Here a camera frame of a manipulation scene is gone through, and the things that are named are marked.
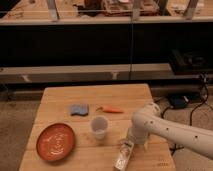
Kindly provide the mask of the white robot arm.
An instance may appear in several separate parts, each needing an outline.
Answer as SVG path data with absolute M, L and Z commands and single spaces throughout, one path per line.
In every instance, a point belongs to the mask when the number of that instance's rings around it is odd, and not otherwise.
M 213 131 L 162 119 L 156 103 L 148 103 L 133 113 L 127 138 L 144 144 L 154 134 L 213 160 Z

